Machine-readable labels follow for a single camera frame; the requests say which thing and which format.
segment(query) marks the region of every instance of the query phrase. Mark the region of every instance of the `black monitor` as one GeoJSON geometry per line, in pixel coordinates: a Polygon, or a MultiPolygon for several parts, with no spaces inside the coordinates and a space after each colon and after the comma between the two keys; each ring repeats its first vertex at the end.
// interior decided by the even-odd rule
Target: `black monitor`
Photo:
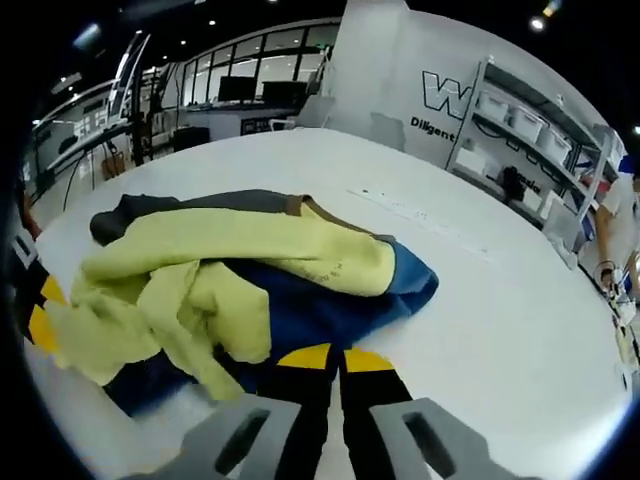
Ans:
{"type": "Polygon", "coordinates": [[[254,77],[222,77],[218,101],[253,100],[256,93],[256,79],[254,77]]]}
{"type": "Polygon", "coordinates": [[[306,82],[264,82],[262,101],[267,105],[298,105],[304,101],[306,82]]]}

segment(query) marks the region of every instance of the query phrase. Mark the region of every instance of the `yellow towel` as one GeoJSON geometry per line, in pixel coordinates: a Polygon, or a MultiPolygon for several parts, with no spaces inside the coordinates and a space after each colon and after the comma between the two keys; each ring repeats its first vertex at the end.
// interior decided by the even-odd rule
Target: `yellow towel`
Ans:
{"type": "Polygon", "coordinates": [[[250,258],[335,291],[375,296],[395,268],[390,245],[321,218],[193,209],[137,219],[85,259],[72,307],[47,302],[61,366],[101,385],[163,349],[217,399],[242,392],[213,359],[220,343],[237,361],[269,356],[268,295],[225,258],[250,258]]]}

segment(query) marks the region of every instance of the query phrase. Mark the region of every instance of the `pile of clothes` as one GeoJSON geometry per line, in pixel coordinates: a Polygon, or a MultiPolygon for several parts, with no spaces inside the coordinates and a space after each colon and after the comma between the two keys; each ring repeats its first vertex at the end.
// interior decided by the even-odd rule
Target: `pile of clothes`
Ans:
{"type": "Polygon", "coordinates": [[[129,414],[188,381],[236,398],[288,353],[350,348],[438,288],[393,237],[304,195],[125,195],[91,233],[105,248],[83,261],[70,304],[44,305],[49,348],[129,414]]]}

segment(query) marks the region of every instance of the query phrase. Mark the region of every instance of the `dark gray cloth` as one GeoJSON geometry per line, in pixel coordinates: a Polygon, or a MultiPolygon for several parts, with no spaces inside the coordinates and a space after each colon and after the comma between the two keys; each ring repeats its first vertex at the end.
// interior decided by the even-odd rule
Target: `dark gray cloth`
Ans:
{"type": "Polygon", "coordinates": [[[184,208],[228,208],[248,212],[285,213],[289,198],[288,195],[268,190],[226,192],[183,202],[174,197],[123,195],[114,210],[96,214],[91,219],[89,229],[96,242],[108,245],[123,237],[136,218],[152,213],[184,208]]]}

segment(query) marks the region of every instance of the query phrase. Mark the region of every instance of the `gray gripper finger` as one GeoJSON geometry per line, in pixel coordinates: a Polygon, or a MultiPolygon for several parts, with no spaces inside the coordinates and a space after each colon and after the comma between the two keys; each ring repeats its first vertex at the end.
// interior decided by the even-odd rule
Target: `gray gripper finger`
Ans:
{"type": "Polygon", "coordinates": [[[487,441],[428,398],[371,408],[396,480],[519,479],[489,457],[487,441]]]}
{"type": "Polygon", "coordinates": [[[243,458],[238,480],[273,480],[300,405],[250,394],[220,405],[171,462],[123,480],[223,480],[243,458]]]}

